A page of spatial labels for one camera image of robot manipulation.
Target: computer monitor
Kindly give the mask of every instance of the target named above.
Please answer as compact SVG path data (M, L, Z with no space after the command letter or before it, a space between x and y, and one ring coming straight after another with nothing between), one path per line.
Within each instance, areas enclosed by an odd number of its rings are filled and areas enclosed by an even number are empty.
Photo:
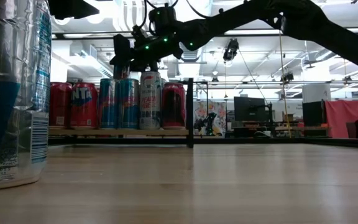
M267 121L265 100L262 98L234 97L236 121Z

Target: wooden table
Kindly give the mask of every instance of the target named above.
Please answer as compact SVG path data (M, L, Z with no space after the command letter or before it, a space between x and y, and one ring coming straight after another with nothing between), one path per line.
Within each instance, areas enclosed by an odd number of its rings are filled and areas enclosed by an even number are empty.
M306 144L54 147L0 190L1 224L358 224L358 149Z

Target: red partition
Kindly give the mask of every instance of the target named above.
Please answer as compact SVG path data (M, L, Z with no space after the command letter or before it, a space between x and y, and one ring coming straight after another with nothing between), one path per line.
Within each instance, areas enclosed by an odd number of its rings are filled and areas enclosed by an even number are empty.
M349 138L346 123L358 120L358 100L325 101L327 123L332 138Z

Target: red bull can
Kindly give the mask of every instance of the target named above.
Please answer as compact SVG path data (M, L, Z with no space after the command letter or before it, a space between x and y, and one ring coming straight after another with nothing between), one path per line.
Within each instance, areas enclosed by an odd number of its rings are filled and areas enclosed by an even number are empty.
M119 128L139 127L139 81L128 78L119 82Z
M118 127L118 81L110 78L100 80L99 124L100 129Z
M142 130L161 128L161 76L159 72L143 72L140 77L140 119Z
M98 126L98 92L93 83L74 84L71 98L71 120L73 129L94 129Z

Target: energy drink can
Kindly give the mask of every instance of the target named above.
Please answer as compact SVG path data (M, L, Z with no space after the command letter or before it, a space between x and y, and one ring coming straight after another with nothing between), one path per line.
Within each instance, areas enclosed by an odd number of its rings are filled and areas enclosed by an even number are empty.
M98 127L98 92L93 83L74 84L71 94L71 119L73 129Z
M99 124L100 129L118 127L118 81L110 78L100 80Z
M139 126L139 81L119 82L119 128L137 129Z
M143 72L140 77L140 129L161 128L161 77L159 72Z
M0 188L47 160L52 25L45 0L0 0Z
M129 78L129 64L127 65L115 65L113 68L113 77L116 80L122 80Z
M186 121L185 89L181 83L166 83L162 89L162 128L183 129Z
M72 87L69 83L53 82L50 84L50 129L69 127L71 91Z

